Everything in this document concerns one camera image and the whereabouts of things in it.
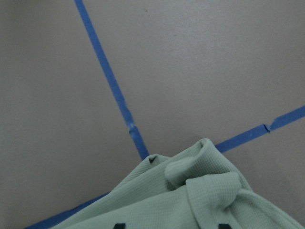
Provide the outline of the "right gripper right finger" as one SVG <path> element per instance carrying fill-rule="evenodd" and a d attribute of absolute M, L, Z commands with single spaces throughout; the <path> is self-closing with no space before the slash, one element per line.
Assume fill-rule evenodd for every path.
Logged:
<path fill-rule="evenodd" d="M 219 224 L 218 229 L 230 229 L 230 225 L 229 224 Z"/>

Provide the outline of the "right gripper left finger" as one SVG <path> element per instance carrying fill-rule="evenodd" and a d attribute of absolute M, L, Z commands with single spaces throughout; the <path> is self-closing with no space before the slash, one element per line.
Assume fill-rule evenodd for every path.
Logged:
<path fill-rule="evenodd" d="M 116 223 L 113 227 L 113 229 L 126 229 L 125 223 Z"/>

